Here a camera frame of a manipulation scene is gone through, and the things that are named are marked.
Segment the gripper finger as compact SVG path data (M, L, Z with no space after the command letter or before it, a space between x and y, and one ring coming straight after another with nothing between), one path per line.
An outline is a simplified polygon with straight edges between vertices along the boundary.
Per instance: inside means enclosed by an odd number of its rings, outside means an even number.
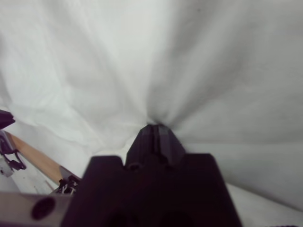
M155 130L156 126L143 127L126 156L126 168L151 167L155 163Z
M178 165L186 150L181 145L173 131L164 125L153 125L154 154L161 163L169 166Z

